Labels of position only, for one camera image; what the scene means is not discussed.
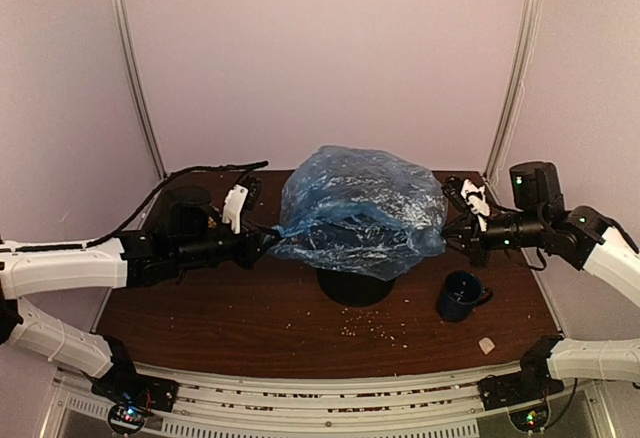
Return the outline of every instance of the wooden table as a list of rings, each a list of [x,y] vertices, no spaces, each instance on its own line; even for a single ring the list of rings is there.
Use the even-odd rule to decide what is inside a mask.
[[[290,172],[264,180],[253,221],[273,225]],[[442,180],[452,172],[436,173]],[[476,173],[457,173],[479,182]],[[221,205],[232,174],[192,174],[174,186],[209,188]],[[523,263],[514,253],[514,260]],[[135,361],[180,370],[272,378],[411,375],[518,360],[542,335],[556,332],[531,272],[503,253],[475,270],[493,300],[462,323],[441,321],[435,300],[448,273],[469,269],[453,251],[425,259],[368,308],[345,308],[320,290],[315,270],[270,256],[253,271],[225,263],[192,272],[180,285],[115,290],[98,332],[122,339]],[[484,355],[478,341],[493,340]]]

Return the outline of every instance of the brown tabletop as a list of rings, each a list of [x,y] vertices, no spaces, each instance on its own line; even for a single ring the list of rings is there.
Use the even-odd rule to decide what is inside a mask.
[[[253,221],[277,223],[290,172],[264,181]],[[444,179],[452,172],[436,173]],[[475,178],[477,173],[456,173]],[[236,176],[192,174],[222,204]],[[320,290],[315,270],[298,261],[261,259],[254,270],[232,263],[189,273],[180,285],[114,290],[98,332],[123,340],[135,361],[180,370],[271,378],[356,378],[451,371],[507,363],[556,328],[531,272],[503,253],[474,270],[495,297],[457,324],[443,322],[435,300],[445,276],[469,269],[453,251],[427,258],[368,308],[345,308]],[[496,348],[485,355],[478,341]]]

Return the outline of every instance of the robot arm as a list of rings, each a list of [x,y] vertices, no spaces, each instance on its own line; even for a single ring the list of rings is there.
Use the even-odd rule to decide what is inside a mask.
[[[250,165],[249,170],[265,164]],[[250,269],[279,238],[271,230],[242,222],[242,214],[252,209],[259,192],[259,180],[243,175],[227,195],[222,212],[211,204],[207,190],[182,187],[160,195],[160,213],[147,220],[143,230],[73,243],[0,242],[0,344],[21,346],[82,371],[95,393],[123,405],[122,409],[170,411],[175,382],[139,375],[122,342],[67,325],[25,296],[94,286],[152,286],[223,261]]]
[[[484,187],[447,180],[443,192],[461,212],[443,231],[447,244],[475,266],[486,266],[491,250],[535,247],[609,283],[640,307],[640,255],[624,229],[588,206],[565,210],[551,163],[516,165],[510,175],[518,209],[493,205],[493,214],[477,211],[482,206],[477,200],[486,200]],[[504,405],[492,400],[505,395],[505,388],[511,396],[538,397],[541,391],[561,387],[559,380],[565,378],[640,382],[640,339],[590,342],[544,337],[520,364],[518,377],[483,380],[485,406]]]

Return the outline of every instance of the plastic bag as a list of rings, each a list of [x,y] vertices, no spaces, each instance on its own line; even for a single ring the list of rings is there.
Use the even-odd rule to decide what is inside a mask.
[[[422,166],[377,150],[325,146],[282,191],[278,258],[391,280],[444,252],[447,203]]]

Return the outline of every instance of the mug handle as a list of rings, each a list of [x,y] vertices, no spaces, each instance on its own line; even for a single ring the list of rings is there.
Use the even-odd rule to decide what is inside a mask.
[[[493,298],[493,290],[491,288],[485,288],[478,303],[476,303],[476,307],[486,305],[491,301],[491,298]]]

